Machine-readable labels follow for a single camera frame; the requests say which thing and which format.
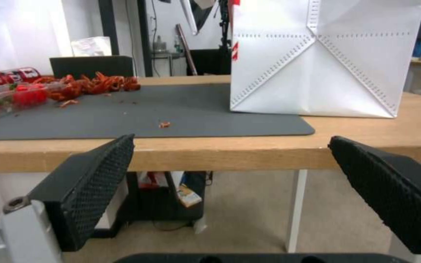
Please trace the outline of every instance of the black box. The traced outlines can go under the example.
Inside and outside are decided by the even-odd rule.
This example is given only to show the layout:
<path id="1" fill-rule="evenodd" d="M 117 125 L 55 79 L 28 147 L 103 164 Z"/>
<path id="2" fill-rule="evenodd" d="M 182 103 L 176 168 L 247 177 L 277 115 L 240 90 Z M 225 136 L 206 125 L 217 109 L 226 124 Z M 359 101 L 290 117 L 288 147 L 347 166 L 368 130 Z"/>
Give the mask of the black box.
<path id="1" fill-rule="evenodd" d="M 93 78 L 97 71 L 105 76 L 134 76 L 132 58 L 127 56 L 50 58 L 50 63 L 57 79 L 68 74 L 75 79 L 80 75 Z"/>

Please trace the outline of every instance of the black storage bin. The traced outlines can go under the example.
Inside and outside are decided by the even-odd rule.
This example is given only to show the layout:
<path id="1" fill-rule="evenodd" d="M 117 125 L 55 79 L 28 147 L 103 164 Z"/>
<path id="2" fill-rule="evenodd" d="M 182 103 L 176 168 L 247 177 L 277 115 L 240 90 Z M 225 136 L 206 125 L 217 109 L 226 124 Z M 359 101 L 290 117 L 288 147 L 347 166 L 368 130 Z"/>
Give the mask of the black storage bin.
<path id="1" fill-rule="evenodd" d="M 202 202 L 189 208 L 181 204 L 177 197 L 177 190 L 171 181 L 168 182 L 171 187 L 139 189 L 137 174 L 128 173 L 129 195 L 118 211 L 117 219 L 122 222 L 132 222 L 136 220 L 193 221 L 202 218 L 206 172 L 185 172 L 184 176 L 186 176 L 186 185 L 202 198 Z"/>

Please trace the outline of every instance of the red label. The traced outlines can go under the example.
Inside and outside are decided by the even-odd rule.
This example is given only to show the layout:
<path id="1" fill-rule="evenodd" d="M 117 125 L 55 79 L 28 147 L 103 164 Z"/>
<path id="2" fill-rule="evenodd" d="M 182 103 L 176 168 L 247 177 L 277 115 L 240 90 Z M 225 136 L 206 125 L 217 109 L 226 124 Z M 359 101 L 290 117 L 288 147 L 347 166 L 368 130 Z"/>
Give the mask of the red label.
<path id="1" fill-rule="evenodd" d="M 238 60 L 238 42 L 235 43 L 234 47 L 232 48 L 232 60 L 237 61 Z"/>

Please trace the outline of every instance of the plastic tray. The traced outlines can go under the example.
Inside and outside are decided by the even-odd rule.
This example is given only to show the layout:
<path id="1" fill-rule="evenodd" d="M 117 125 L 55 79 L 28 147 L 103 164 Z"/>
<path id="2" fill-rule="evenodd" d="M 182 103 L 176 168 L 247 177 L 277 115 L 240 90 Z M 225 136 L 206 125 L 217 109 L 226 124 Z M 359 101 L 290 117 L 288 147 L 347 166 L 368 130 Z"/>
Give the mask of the plastic tray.
<path id="1" fill-rule="evenodd" d="M 10 90 L 10 85 L 0 85 L 0 117 L 45 104 L 50 89 L 59 86 L 21 83 L 16 89 Z"/>

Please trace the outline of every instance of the white paper bag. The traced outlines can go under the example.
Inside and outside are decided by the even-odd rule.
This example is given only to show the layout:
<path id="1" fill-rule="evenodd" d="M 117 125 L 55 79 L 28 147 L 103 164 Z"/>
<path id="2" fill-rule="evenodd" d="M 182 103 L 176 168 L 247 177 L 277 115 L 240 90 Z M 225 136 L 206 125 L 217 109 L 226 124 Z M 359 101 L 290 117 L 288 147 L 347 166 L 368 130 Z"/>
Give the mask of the white paper bag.
<path id="1" fill-rule="evenodd" d="M 397 116 L 421 0 L 240 0 L 233 11 L 231 110 Z"/>

